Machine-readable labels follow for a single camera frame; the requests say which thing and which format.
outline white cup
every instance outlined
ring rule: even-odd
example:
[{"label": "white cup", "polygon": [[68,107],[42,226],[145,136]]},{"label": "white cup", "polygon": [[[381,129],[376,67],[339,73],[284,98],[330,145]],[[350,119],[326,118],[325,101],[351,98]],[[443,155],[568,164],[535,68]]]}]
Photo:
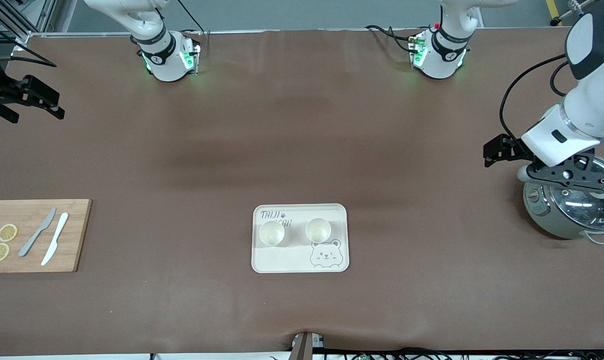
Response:
[{"label": "white cup", "polygon": [[284,227],[277,221],[266,221],[260,226],[260,240],[268,246],[276,246],[284,239]]},{"label": "white cup", "polygon": [[322,218],[314,218],[306,224],[306,237],[316,244],[325,242],[331,236],[331,224]]}]

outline wooden block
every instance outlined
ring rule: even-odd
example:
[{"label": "wooden block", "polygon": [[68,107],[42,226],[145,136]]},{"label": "wooden block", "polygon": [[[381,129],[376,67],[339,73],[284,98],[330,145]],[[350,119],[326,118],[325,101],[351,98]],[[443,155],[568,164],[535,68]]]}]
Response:
[{"label": "wooden block", "polygon": [[[22,246],[44,222],[53,207],[57,209],[51,224],[37,237],[27,255],[19,257],[18,252]],[[0,228],[7,223],[18,228],[17,236],[6,243],[10,246],[10,251],[0,261],[0,272],[76,271],[90,210],[91,201],[88,199],[0,200]],[[57,250],[48,264],[41,266],[62,213],[68,213],[68,220],[57,239]]]}]

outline table surface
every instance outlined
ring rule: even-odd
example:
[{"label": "table surface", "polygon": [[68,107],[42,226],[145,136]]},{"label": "table surface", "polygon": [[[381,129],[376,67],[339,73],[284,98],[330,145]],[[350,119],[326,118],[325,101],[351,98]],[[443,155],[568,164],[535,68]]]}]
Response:
[{"label": "table surface", "polygon": [[[66,119],[0,119],[0,199],[93,205],[77,272],[0,274],[0,355],[276,351],[301,331],[355,349],[604,348],[604,246],[544,233],[523,162],[482,160],[505,89],[566,33],[478,30],[447,80],[379,33],[214,35],[200,74],[168,84],[128,38],[33,38],[59,67],[9,74],[59,91]],[[514,89],[516,134],[558,100],[554,68]],[[276,203],[343,204],[350,267],[254,272],[252,212]]]}]

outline gray-handled knife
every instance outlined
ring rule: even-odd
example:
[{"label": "gray-handled knife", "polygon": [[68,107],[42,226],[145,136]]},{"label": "gray-handled knife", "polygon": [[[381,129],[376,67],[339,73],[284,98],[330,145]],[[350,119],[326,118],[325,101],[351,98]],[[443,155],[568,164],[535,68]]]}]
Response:
[{"label": "gray-handled knife", "polygon": [[53,254],[57,250],[57,238],[60,236],[62,228],[64,228],[64,224],[66,224],[67,219],[68,212],[62,212],[62,215],[60,215],[60,220],[57,221],[57,228],[55,229],[55,234],[53,234],[51,244],[48,246],[48,250],[46,251],[46,255],[44,255],[44,259],[42,259],[42,264],[40,264],[41,266],[46,265],[46,263],[51,260],[51,257],[53,257]]},{"label": "gray-handled knife", "polygon": [[39,228],[37,229],[35,234],[33,234],[33,236],[30,237],[30,239],[28,239],[27,243],[24,244],[24,246],[20,249],[20,252],[18,252],[18,256],[20,256],[21,258],[26,256],[26,254],[30,250],[30,247],[33,246],[35,239],[37,239],[37,237],[39,236],[39,234],[42,231],[44,231],[46,228],[48,228],[48,226],[51,224],[51,221],[53,221],[54,216],[55,216],[55,208],[52,208],[51,212],[48,213],[48,215],[46,216],[46,219],[44,219],[44,222],[42,223],[42,225],[39,226]]}]

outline pot handle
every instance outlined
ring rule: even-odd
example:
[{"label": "pot handle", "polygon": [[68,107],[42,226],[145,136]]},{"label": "pot handle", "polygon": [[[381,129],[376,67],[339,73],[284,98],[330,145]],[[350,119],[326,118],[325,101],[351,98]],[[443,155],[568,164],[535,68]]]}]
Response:
[{"label": "pot handle", "polygon": [[580,235],[582,235],[583,237],[586,238],[586,240],[592,242],[595,245],[604,245],[604,241],[599,242],[595,239],[593,239],[593,237],[591,235],[604,235],[604,232],[592,232],[592,231],[588,231],[588,230],[584,230],[580,232]]}]

